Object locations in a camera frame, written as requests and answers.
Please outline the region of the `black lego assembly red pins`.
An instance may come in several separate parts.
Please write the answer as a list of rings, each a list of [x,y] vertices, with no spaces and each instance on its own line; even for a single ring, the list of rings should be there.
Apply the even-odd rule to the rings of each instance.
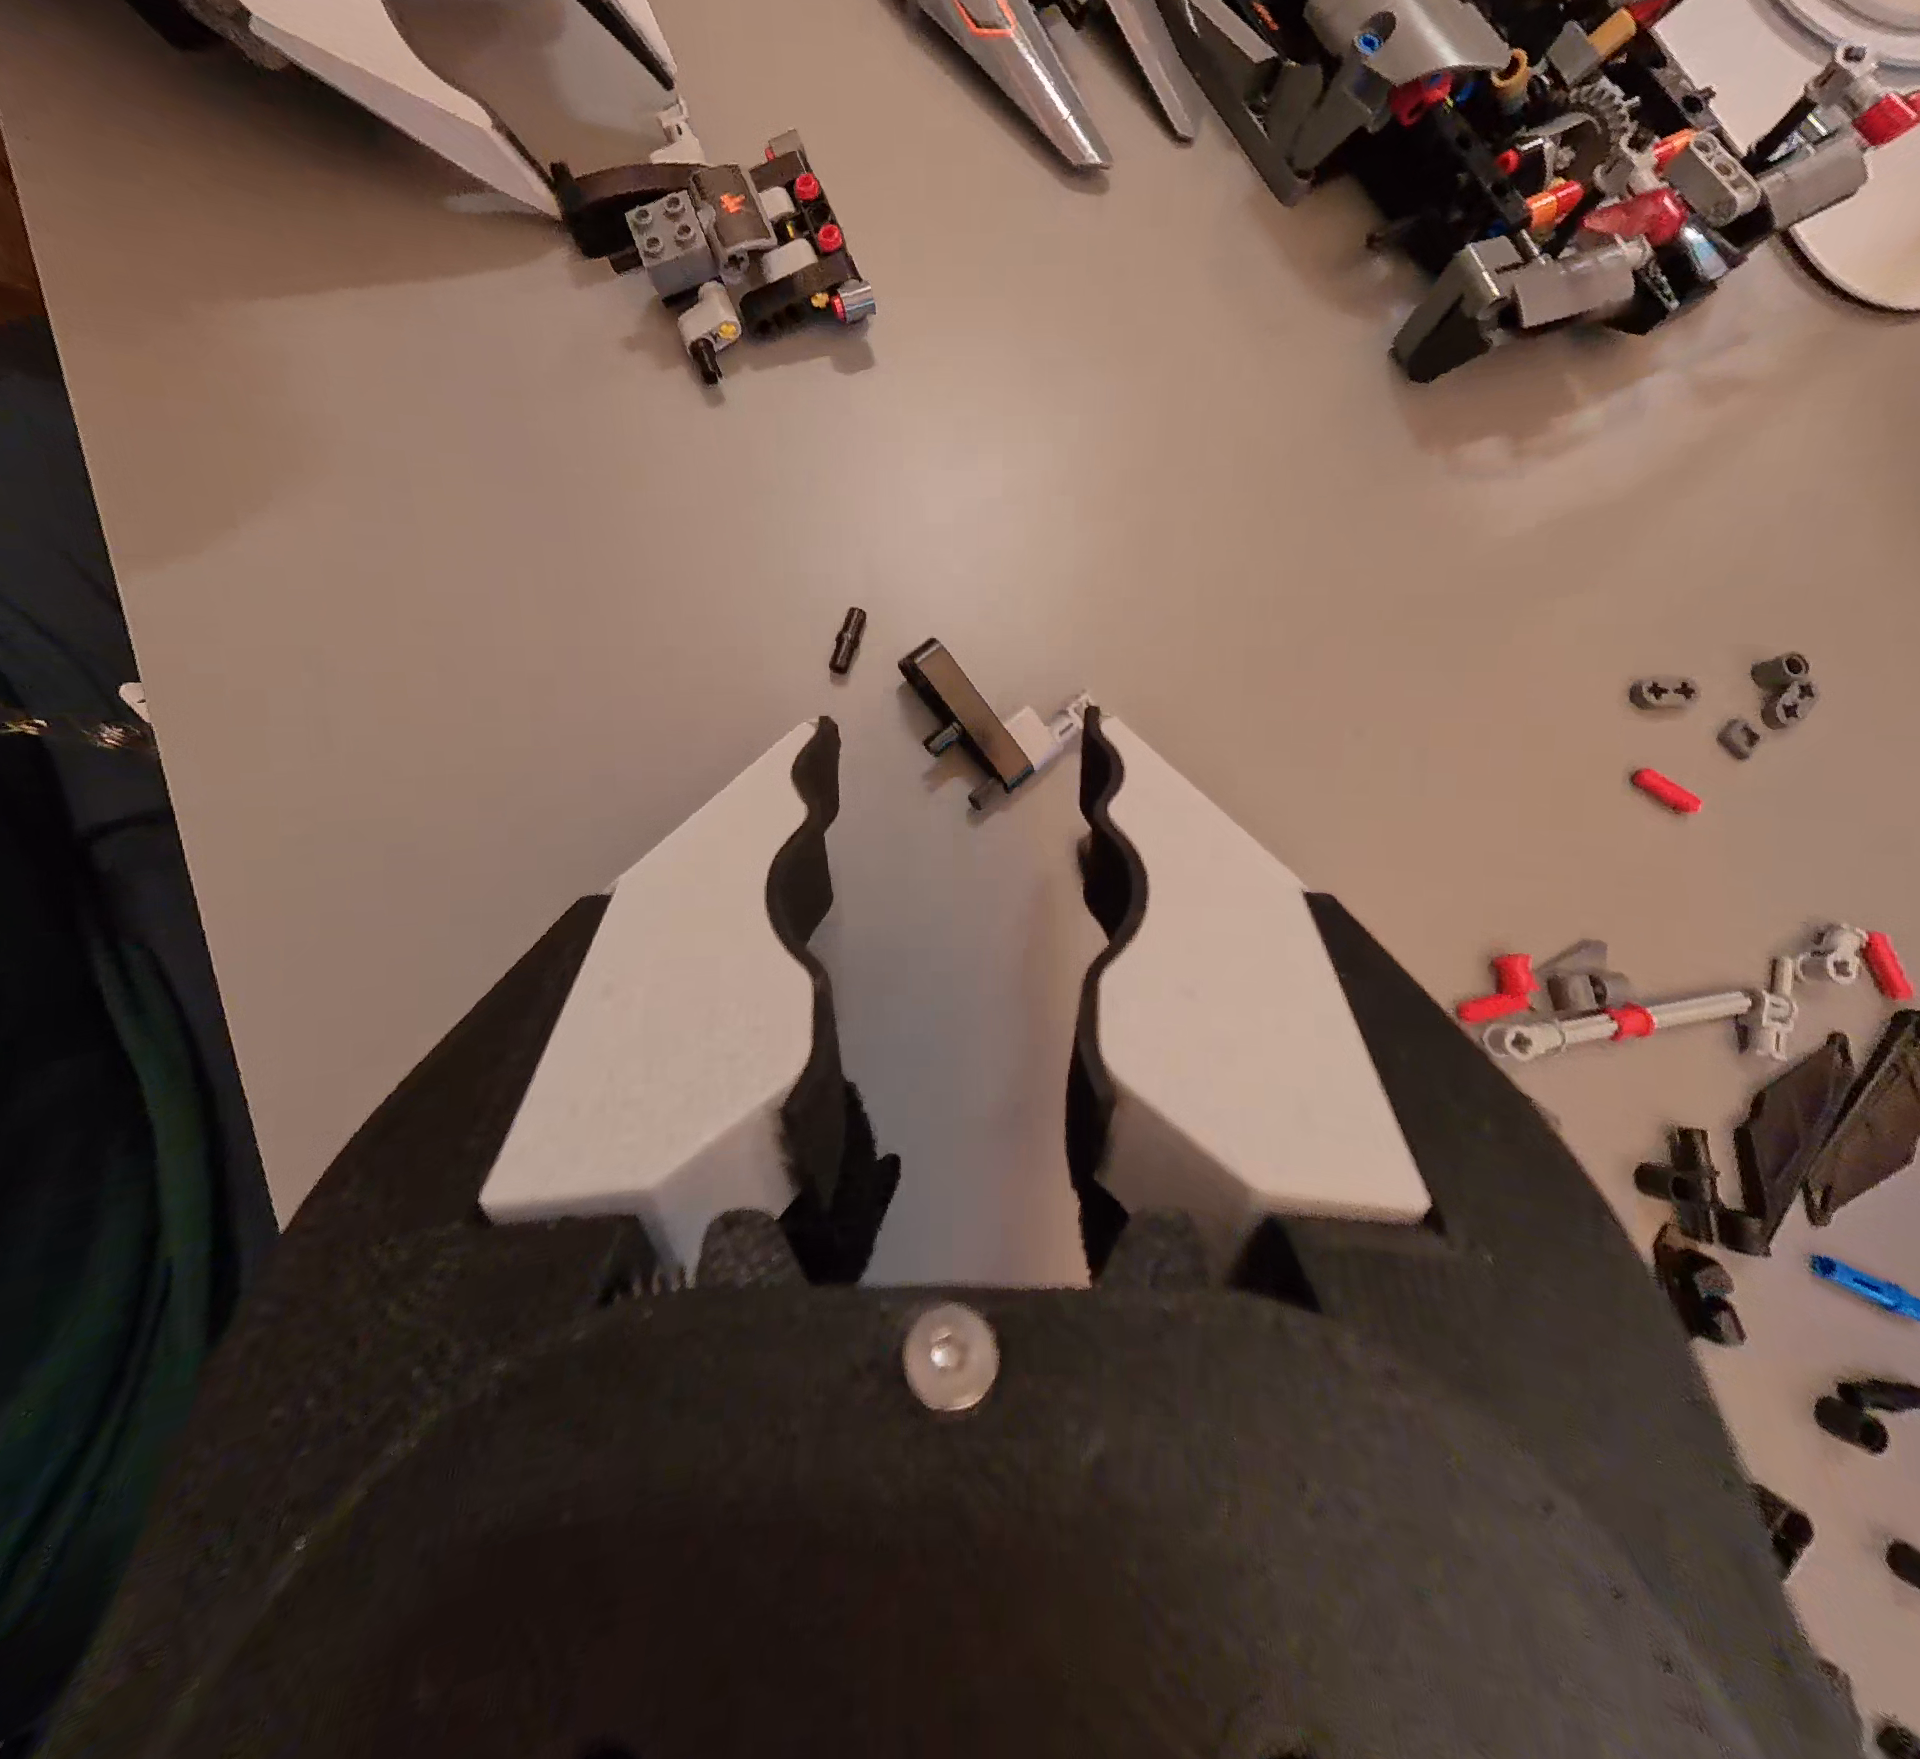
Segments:
[[[744,218],[751,218],[740,265],[727,268],[742,331],[756,340],[814,323],[863,327],[876,311],[873,284],[851,257],[828,189],[803,137],[789,129],[767,141],[744,170]]]

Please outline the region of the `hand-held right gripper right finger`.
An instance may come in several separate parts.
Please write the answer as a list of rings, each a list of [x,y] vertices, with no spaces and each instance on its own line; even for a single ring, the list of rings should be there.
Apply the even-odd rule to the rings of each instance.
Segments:
[[[1090,1280],[1147,1216],[1184,1220],[1215,1276],[1270,1220],[1427,1223],[1309,888],[1097,707],[1078,766],[1100,947],[1070,1037],[1068,1180]]]

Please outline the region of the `black lego wing panel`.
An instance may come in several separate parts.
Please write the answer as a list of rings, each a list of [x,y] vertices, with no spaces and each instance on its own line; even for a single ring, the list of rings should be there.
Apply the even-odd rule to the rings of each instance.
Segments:
[[[1719,1215],[1722,1241],[1762,1258],[1794,1200],[1812,1229],[1914,1163],[1918,1013],[1891,1014],[1866,1064],[1828,1033],[1752,1099],[1736,1130],[1742,1209]]]

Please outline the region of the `large lego vehicle model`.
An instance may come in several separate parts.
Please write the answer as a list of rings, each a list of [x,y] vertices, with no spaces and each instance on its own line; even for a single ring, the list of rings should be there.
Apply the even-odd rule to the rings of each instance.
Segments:
[[[1916,140],[1914,25],[1859,15],[1741,131],[1672,49],[1686,3],[1157,0],[1274,197],[1352,179],[1369,245],[1427,277],[1392,344],[1418,383],[1511,337],[1657,331]]]

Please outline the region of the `dark grey lego axle assembly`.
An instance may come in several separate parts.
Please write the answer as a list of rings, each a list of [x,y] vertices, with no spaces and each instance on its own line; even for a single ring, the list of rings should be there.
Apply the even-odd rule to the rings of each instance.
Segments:
[[[777,242],[756,188],[737,166],[696,166],[681,188],[628,207],[624,222],[684,355],[703,386],[717,386],[722,355],[742,333],[735,294]]]

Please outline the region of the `white rounded board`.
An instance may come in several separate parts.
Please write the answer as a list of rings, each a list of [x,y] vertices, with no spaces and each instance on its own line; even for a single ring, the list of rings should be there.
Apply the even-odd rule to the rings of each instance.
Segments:
[[[1882,81],[1916,93],[1918,0],[1684,0],[1661,36],[1713,93],[1716,115],[1742,145],[1774,125],[1844,45],[1864,47]],[[1851,200],[1789,237],[1821,281],[1859,305],[1918,307],[1916,145],[1908,133],[1875,151]]]

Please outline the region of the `light grey lego rod assembly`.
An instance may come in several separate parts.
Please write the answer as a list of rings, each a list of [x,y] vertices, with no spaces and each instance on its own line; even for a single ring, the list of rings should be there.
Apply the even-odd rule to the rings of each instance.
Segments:
[[[1916,1002],[1916,972],[1893,940],[1848,921],[1821,924],[1771,957],[1758,984],[1643,996],[1608,959],[1595,938],[1544,961],[1499,954],[1492,987],[1457,1001],[1452,1014],[1489,1055],[1511,1064],[1695,1027],[1733,1027],[1741,1050],[1783,1060],[1808,987],[1869,982],[1893,1006]]]

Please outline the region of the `black lego beam assembly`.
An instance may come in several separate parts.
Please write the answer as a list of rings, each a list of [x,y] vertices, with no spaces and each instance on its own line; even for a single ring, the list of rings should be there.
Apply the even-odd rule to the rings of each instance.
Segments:
[[[546,170],[562,226],[583,259],[624,254],[631,248],[628,213],[693,188],[708,155],[681,95],[667,98],[658,128],[660,143],[645,160],[584,174],[562,161]]]
[[[1056,764],[1083,734],[1090,710],[1090,694],[1078,691],[1045,716],[1032,707],[998,715],[936,638],[900,658],[900,675],[936,718],[934,733],[923,739],[925,754],[937,760],[960,749],[976,766],[978,778],[967,792],[976,814],[998,808]]]

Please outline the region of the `person's dark trousers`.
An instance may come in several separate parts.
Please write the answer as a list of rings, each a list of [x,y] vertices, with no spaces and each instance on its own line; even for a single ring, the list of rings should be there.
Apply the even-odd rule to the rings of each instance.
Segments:
[[[1,1734],[27,1755],[276,1237],[48,321],[1,331]]]

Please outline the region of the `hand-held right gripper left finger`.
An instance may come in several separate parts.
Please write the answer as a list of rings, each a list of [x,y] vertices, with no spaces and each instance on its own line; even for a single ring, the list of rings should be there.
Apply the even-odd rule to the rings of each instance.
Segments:
[[[715,1219],[758,1212],[809,1280],[864,1275],[900,1158],[812,948],[839,766],[833,718],[792,726],[611,883],[481,1183],[491,1225],[632,1219],[692,1273]]]

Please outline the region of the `cluster of small lego pieces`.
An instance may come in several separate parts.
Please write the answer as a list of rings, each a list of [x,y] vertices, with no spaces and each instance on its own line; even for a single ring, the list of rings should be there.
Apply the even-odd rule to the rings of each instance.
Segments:
[[[1705,1131],[1673,1127],[1667,1136],[1667,1159],[1641,1162],[1633,1183],[1643,1196],[1659,1198],[1672,1209],[1672,1219],[1656,1235],[1652,1260],[1684,1334],[1713,1348],[1741,1348],[1744,1327],[1735,1306],[1735,1279],[1712,1248],[1747,1246],[1747,1226],[1754,1225],[1754,1219],[1719,1207]],[[1916,1325],[1916,1292],[1839,1263],[1831,1255],[1812,1255],[1808,1269],[1821,1284]],[[1855,1380],[1840,1381],[1815,1400],[1812,1418],[1827,1437],[1864,1455],[1882,1456],[1890,1445],[1885,1417],[1916,1414],[1916,1403],[1916,1381]],[[1748,1492],[1767,1530],[1776,1569],[1786,1579],[1811,1548],[1811,1517],[1757,1481],[1748,1482]],[[1918,1590],[1914,1542],[1890,1540],[1884,1563],[1900,1586]]]

